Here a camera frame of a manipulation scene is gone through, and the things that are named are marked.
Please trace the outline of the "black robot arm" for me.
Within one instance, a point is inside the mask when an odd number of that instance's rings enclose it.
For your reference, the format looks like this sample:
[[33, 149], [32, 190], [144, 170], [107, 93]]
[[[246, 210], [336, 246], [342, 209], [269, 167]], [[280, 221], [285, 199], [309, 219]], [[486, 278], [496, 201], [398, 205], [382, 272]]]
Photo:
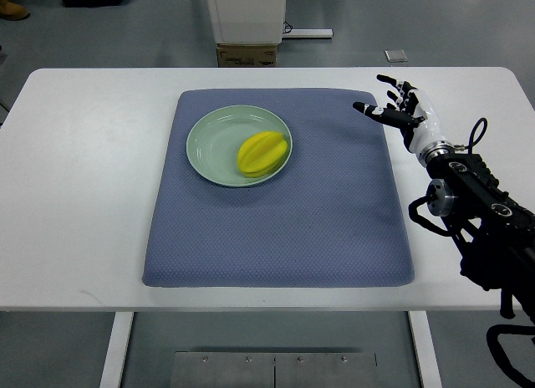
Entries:
[[451, 238], [461, 253], [460, 273], [489, 291], [501, 292], [500, 314], [513, 319], [518, 302], [534, 316], [534, 215], [501, 191], [474, 146], [487, 120], [473, 126], [466, 146], [431, 157], [431, 183], [409, 205], [413, 222]]

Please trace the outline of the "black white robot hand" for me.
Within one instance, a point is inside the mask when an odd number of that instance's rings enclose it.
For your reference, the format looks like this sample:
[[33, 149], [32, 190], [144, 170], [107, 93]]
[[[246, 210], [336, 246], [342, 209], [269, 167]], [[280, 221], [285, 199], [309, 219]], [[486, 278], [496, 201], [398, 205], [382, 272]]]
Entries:
[[441, 132], [440, 119], [422, 90], [388, 75], [378, 74], [377, 80], [396, 90], [396, 93], [387, 92], [392, 102], [385, 108], [354, 102], [355, 110], [382, 125], [398, 129], [405, 148], [424, 164], [434, 150], [452, 151], [451, 144]]

